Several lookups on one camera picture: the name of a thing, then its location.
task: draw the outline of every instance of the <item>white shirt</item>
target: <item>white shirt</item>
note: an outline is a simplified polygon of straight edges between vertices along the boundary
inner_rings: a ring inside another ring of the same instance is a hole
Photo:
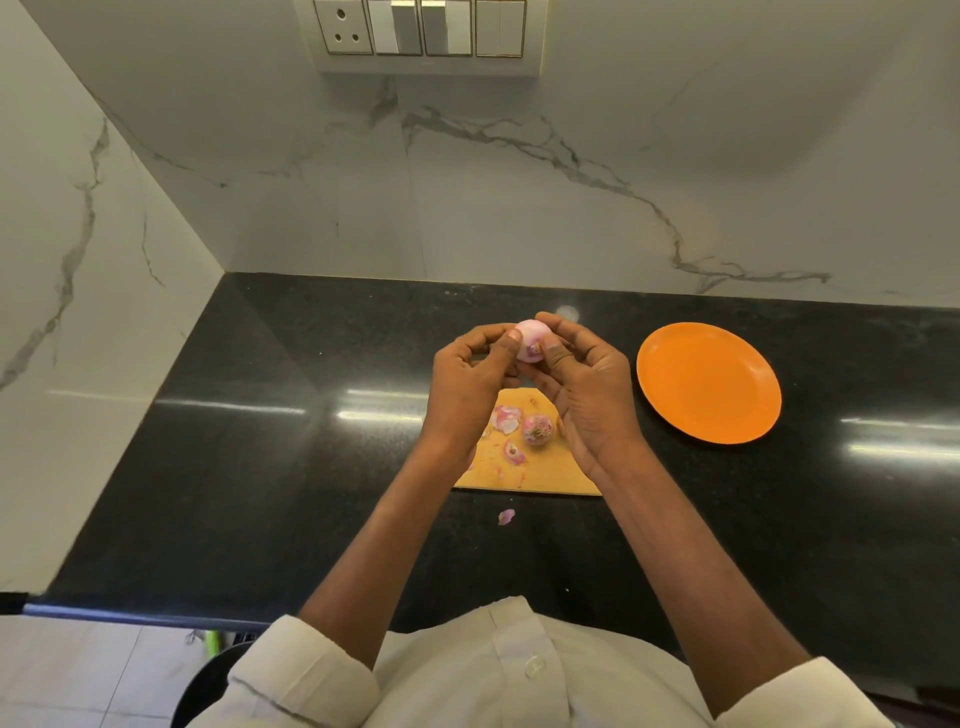
[[[282,617],[190,728],[303,726],[893,725],[817,658],[760,686],[716,722],[689,668],[658,647],[533,613],[512,597],[409,635],[388,632],[373,671]]]

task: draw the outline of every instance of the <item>sleeve cuff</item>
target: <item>sleeve cuff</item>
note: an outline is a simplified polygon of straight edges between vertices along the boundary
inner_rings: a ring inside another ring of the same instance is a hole
[[[380,699],[373,673],[306,622],[284,616],[247,651],[228,680],[284,713],[329,726],[358,726]]]
[[[761,685],[717,718],[717,728],[890,728],[881,713],[840,669],[818,657]]]

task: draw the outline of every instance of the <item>green object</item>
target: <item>green object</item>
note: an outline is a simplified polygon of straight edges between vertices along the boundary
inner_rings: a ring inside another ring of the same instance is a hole
[[[216,657],[220,654],[222,648],[221,635],[215,630],[207,630],[204,633],[204,642],[206,643],[206,656],[209,658]]]

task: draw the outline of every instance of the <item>electrical switch panel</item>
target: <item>electrical switch panel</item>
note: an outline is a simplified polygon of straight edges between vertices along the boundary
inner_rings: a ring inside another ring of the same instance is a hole
[[[294,0],[324,73],[538,76],[550,0]]]

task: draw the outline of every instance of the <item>backsplash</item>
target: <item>backsplash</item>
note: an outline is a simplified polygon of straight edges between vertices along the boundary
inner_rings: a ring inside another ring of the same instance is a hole
[[[320,76],[288,0],[25,0],[232,271],[960,304],[960,6],[552,0],[534,80]]]
[[[0,592],[40,592],[223,270],[15,2],[0,78]]]

